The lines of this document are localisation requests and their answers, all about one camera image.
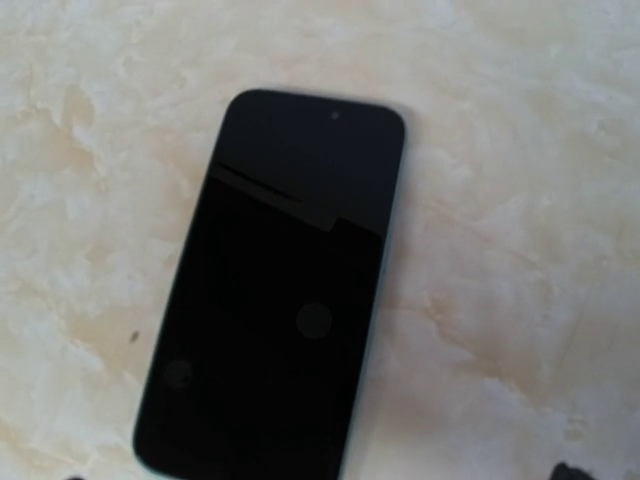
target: table surface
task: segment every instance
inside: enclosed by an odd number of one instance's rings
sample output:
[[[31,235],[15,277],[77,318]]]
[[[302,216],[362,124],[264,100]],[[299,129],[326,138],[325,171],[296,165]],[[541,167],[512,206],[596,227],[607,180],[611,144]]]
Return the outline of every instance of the table surface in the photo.
[[[640,479],[636,0],[5,0],[0,478],[139,480],[136,409],[226,105],[404,107],[345,478]]]

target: smartphone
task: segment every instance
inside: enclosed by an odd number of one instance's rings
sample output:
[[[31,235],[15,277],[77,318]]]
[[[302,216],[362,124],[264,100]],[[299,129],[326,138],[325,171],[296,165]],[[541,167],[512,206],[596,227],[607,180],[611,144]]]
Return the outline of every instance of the smartphone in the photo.
[[[335,480],[405,128],[384,106],[252,90],[230,104],[138,415],[187,480]]]

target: black screen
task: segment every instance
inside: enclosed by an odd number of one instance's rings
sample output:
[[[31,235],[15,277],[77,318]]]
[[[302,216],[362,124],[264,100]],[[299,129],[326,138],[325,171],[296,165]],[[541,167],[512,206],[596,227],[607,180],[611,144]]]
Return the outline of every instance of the black screen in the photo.
[[[403,142],[385,107],[271,91],[231,103],[138,418],[150,468],[338,477]]]

